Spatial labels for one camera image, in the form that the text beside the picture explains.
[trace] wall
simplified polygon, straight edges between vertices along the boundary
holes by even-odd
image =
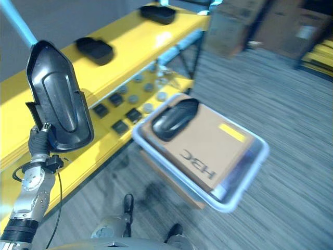
[[[38,40],[63,48],[149,0],[12,0]],[[0,12],[0,82],[25,68],[29,49]]]

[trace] gray button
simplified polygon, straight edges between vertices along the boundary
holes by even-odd
[[[154,110],[151,103],[145,103],[144,104],[144,112],[147,114],[150,114]]]
[[[154,85],[152,83],[147,83],[144,86],[144,91],[146,92],[151,92],[154,90]]]
[[[159,100],[160,102],[164,102],[168,97],[168,94],[166,92],[160,91],[157,93],[157,100]]]
[[[142,82],[143,78],[144,78],[144,77],[142,76],[142,74],[137,74],[137,75],[134,77],[134,81],[137,82],[137,83],[139,83],[139,82]]]
[[[137,95],[130,95],[129,96],[129,103],[136,104],[139,101],[139,97]]]
[[[118,91],[120,94],[126,94],[128,90],[129,88],[127,87],[127,85],[122,85]]]

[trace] black button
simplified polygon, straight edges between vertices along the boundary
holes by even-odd
[[[108,99],[115,107],[118,107],[123,102],[123,97],[118,93],[111,95]]]
[[[132,108],[127,114],[126,117],[131,120],[134,124],[142,118],[142,114],[136,109]]]
[[[93,110],[100,118],[103,118],[109,113],[109,110],[103,104],[98,104]]]
[[[129,127],[122,120],[117,121],[111,127],[115,130],[115,132],[117,132],[118,135],[122,135],[129,129]]]

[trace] black plastic part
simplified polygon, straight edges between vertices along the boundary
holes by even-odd
[[[107,64],[114,57],[113,48],[103,40],[83,37],[77,39],[75,44],[83,55],[100,66]]]
[[[118,135],[122,135],[129,130],[129,127],[122,120],[117,121],[114,125],[111,126]]]
[[[84,93],[76,81],[72,63],[51,43],[39,41],[32,47],[27,77],[34,103],[27,103],[37,128],[49,122],[51,152],[84,147],[94,130]]]
[[[123,97],[118,93],[111,95],[108,99],[115,107],[123,103]]]
[[[126,113],[126,117],[135,124],[142,118],[142,114],[136,108],[132,108],[128,113]]]
[[[50,170],[52,173],[57,172],[57,169],[63,167],[63,161],[59,157],[59,155],[53,155],[51,158],[47,159],[46,166],[48,170]]]
[[[38,227],[35,220],[10,219],[1,235],[2,241],[31,243]]]
[[[151,124],[155,135],[163,141],[170,141],[178,135],[198,112],[199,101],[191,98],[166,109]]]
[[[99,116],[99,118],[103,118],[109,113],[109,110],[107,107],[105,107],[102,103],[98,104],[96,107],[93,108],[96,115]]]
[[[149,20],[170,24],[175,19],[176,10],[165,6],[146,5],[139,8],[140,15]]]

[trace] cardboard box stack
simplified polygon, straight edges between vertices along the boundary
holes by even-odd
[[[262,47],[298,59],[331,21],[331,16],[301,8],[302,0],[276,0],[255,34]]]
[[[266,0],[223,0],[214,10],[204,48],[231,58],[244,46],[248,29]]]

